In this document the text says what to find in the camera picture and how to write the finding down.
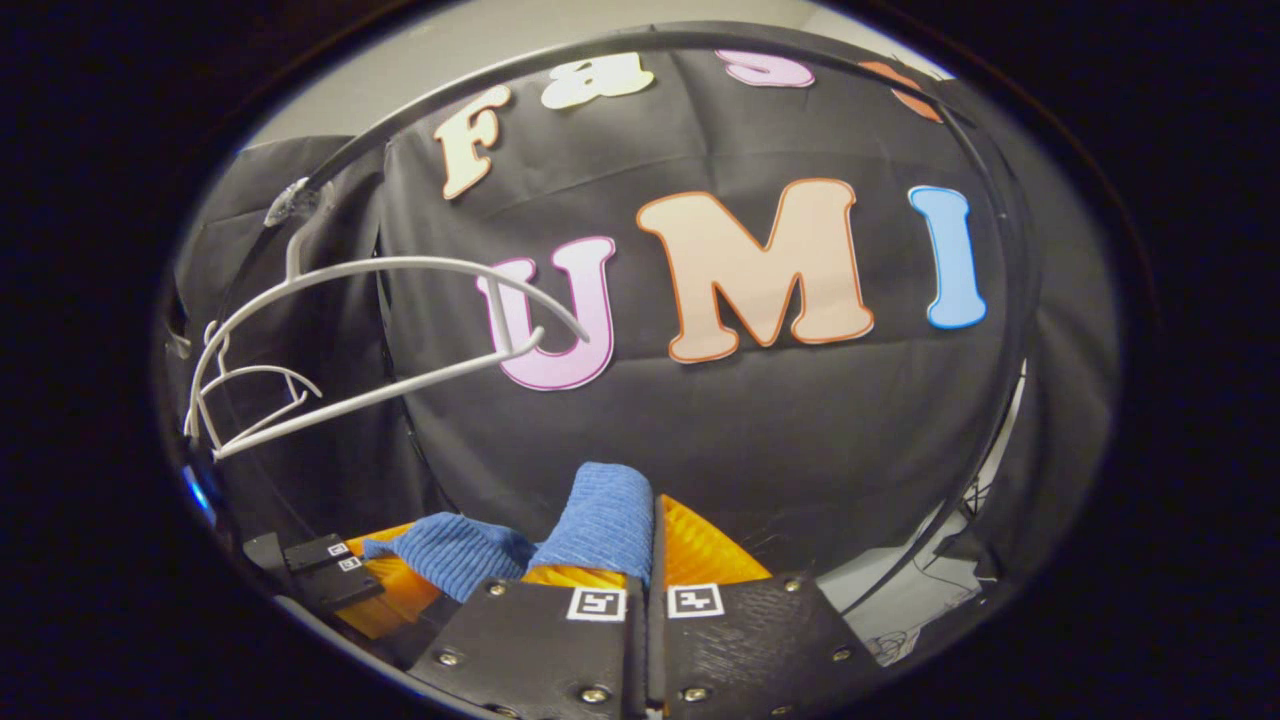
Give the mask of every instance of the screw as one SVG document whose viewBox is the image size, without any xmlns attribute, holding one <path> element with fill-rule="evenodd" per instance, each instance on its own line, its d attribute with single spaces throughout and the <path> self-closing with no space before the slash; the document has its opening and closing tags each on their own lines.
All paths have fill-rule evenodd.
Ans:
<svg viewBox="0 0 1280 720">
<path fill-rule="evenodd" d="M 605 691 L 604 688 L 586 688 L 585 691 L 579 693 L 577 697 L 582 698 L 582 702 L 589 702 L 591 705 L 600 705 L 602 702 L 609 700 L 609 692 Z"/>
</svg>

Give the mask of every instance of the blue towel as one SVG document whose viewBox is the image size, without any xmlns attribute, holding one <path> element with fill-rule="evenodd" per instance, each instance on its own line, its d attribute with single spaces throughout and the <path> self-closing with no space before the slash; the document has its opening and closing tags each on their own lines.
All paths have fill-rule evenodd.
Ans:
<svg viewBox="0 0 1280 720">
<path fill-rule="evenodd" d="M 466 602 L 486 578 L 518 579 L 539 565 L 623 573 L 648 585 L 653 569 L 653 492 L 626 465 L 585 462 L 547 542 L 453 512 L 413 523 L 390 542 L 365 541 L 365 557 L 398 555 L 444 594 Z"/>
<path fill-rule="evenodd" d="M 452 512 L 428 515 L 392 542 L 365 541 L 365 557 L 398 555 L 458 602 L 485 578 L 524 577 L 536 547 L 516 530 Z"/>
<path fill-rule="evenodd" d="M 653 570 L 653 491 L 626 465 L 585 462 L 568 503 L 530 568 L 573 565 L 613 570 L 649 584 Z"/>
</svg>

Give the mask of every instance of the white wire frame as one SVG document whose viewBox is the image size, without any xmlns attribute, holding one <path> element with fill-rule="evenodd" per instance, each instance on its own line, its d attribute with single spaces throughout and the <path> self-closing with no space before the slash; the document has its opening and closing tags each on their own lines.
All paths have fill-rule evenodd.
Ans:
<svg viewBox="0 0 1280 720">
<path fill-rule="evenodd" d="M 196 370 L 192 375 L 191 383 L 191 396 L 187 410 L 187 416 L 183 420 L 183 434 L 196 439 L 200 437 L 200 427 L 209 430 L 209 439 L 214 447 L 212 454 L 215 460 L 223 460 L 230 457 L 237 452 L 242 452 L 251 447 L 256 447 L 264 442 L 284 437 L 287 434 L 294 433 L 297 430 L 310 428 L 317 423 L 346 415 L 355 410 L 367 407 L 370 405 L 390 400 L 393 397 L 413 392 L 452 378 L 457 378 L 468 373 L 483 370 L 485 368 L 492 368 L 494 365 L 506 363 L 513 357 L 520 357 L 527 352 L 531 352 L 541 342 L 545 329 L 541 327 L 534 328 L 530 333 L 527 341 L 520 345 L 520 347 L 512 347 L 511 334 L 507 331 L 507 323 L 503 320 L 503 306 L 502 306 L 502 293 L 499 292 L 499 286 L 507 286 L 512 290 L 517 290 L 525 293 L 529 299 L 536 301 L 552 311 L 561 322 L 573 331 L 582 342 L 590 342 L 586 329 L 577 322 L 563 305 L 557 302 L 545 292 L 538 290 L 536 287 L 509 278 L 493 268 L 481 265 L 479 263 L 470 263 L 466 260 L 456 260 L 452 258 L 434 258 L 428 255 L 412 255 L 402 258 L 374 258 L 366 260 L 353 260 L 349 263 L 340 263 L 337 265 L 330 265 L 328 268 L 321 268 L 308 273 L 300 272 L 300 237 L 294 236 L 289 240 L 289 245 L 285 250 L 285 263 L 284 263 L 284 281 L 279 284 L 266 290 L 265 292 L 250 300 L 244 306 L 232 314 L 230 318 L 218 327 L 216 322 L 210 323 L 205 329 L 205 350 L 200 354 L 200 360 L 196 363 Z M 403 380 L 394 382 L 392 384 L 372 389 L 355 397 L 334 402 L 333 405 L 326 405 L 311 413 L 306 413 L 297 418 L 292 418 L 279 424 L 271 424 L 274 420 L 284 415 L 285 413 L 298 407 L 307 398 L 307 391 L 301 395 L 297 392 L 297 387 L 293 384 L 294 380 L 305 384 L 310 392 L 315 393 L 316 397 L 321 397 L 323 393 L 320 388 L 316 387 L 310 379 L 303 377 L 301 373 L 289 370 L 288 368 L 282 368 L 278 365 L 251 365 L 246 368 L 238 368 L 228 372 L 224 356 L 227 348 L 230 346 L 230 333 L 244 320 L 252 316 L 255 313 L 262 307 L 280 300 L 282 297 L 293 295 L 301 290 L 308 288 L 315 284 L 329 282 L 338 278 L 346 278 L 351 275 L 358 275 L 365 273 L 375 273 L 381 270 L 403 270 L 403 269 L 430 269 L 430 270 L 447 270 L 454 273 L 463 273 L 468 275 L 483 277 L 489 284 L 489 311 L 499 322 L 493 323 L 498 331 L 497 337 L 497 350 L 489 355 L 483 355 L 480 357 L 474 357 L 471 360 L 465 360 L 447 368 L 440 368 L 438 370 L 429 370 L 421 373 L 412 378 L 406 378 Z M 218 356 L 218 377 L 209 383 L 201 386 L 200 382 L 205 377 L 209 369 L 210 359 L 216 354 Z M 209 407 L 205 404 L 205 396 L 209 391 L 214 389 L 219 384 L 251 373 L 278 373 L 285 378 L 289 387 L 289 395 L 292 397 L 291 402 L 284 407 L 275 410 L 266 418 L 257 420 L 241 433 L 238 433 L 232 439 L 225 443 L 218 436 L 216 429 L 212 425 L 212 420 L 209 416 Z"/>
</svg>

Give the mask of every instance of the letter m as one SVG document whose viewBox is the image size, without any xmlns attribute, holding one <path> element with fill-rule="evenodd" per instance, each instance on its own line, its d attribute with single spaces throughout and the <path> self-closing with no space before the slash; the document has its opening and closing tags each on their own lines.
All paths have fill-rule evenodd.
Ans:
<svg viewBox="0 0 1280 720">
<path fill-rule="evenodd" d="M 717 293 L 763 347 L 778 338 L 796 283 L 801 306 L 791 334 L 800 342 L 837 342 L 870 332 L 874 318 L 863 305 L 849 232 L 854 202 L 854 188 L 844 182 L 792 182 L 782 191 L 763 247 L 705 192 L 671 195 L 641 208 L 636 224 L 662 240 L 671 264 L 680 313 L 672 359 L 704 363 L 737 350 L 737 333 L 721 322 Z"/>
</svg>

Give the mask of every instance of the blue letter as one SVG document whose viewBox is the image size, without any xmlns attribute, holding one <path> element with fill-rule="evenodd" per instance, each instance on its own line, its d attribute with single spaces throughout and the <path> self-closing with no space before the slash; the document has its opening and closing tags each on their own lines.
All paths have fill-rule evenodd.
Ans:
<svg viewBox="0 0 1280 720">
<path fill-rule="evenodd" d="M 972 325 L 987 316 L 987 304 L 978 295 L 969 242 L 969 201 L 945 187 L 918 186 L 906 193 L 911 208 L 929 223 L 938 297 L 929 305 L 929 323 L 946 331 Z"/>
</svg>

